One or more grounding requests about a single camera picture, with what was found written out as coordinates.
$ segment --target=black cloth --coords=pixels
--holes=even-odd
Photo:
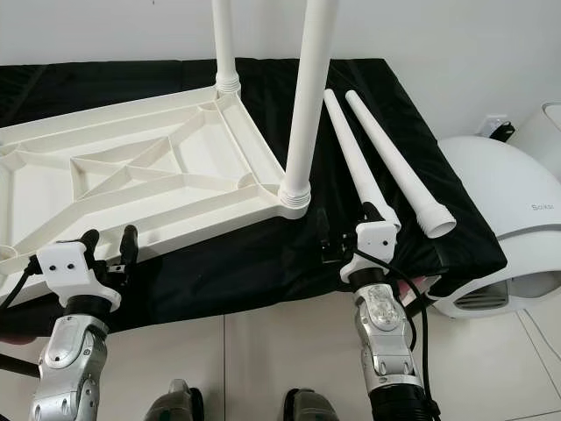
[[[237,66],[244,105],[284,167],[298,61],[238,59]],[[0,77],[14,69],[0,68]],[[7,96],[13,93],[0,93],[0,104],[11,106],[4,125],[210,86],[216,63],[93,62],[23,69],[33,74],[23,94],[12,101]],[[411,276],[442,275],[431,290],[435,296],[449,295],[466,281],[503,268],[506,259],[494,234],[389,66],[381,59],[332,61],[327,85],[334,89],[385,198],[401,220],[395,266]],[[435,198],[450,209],[458,221],[450,234],[440,239],[423,235],[415,213],[346,104],[348,89],[357,90]],[[122,307],[113,314],[111,329],[346,290],[338,276],[343,263],[322,263],[318,212],[327,215],[331,240],[337,241],[343,233],[354,232],[362,210],[325,110],[310,182],[312,203],[302,219],[272,218],[141,263]],[[41,297],[8,312],[0,332],[47,335],[59,313],[56,297]]]

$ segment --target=white wall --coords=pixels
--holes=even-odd
[[[303,0],[232,0],[238,56],[299,54]],[[334,56],[383,57],[438,137],[561,100],[558,0],[341,0]],[[2,0],[0,64],[208,58],[209,0]]]

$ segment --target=vent grille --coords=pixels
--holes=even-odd
[[[499,282],[461,296],[454,302],[461,310],[492,310],[508,304],[506,282]]]

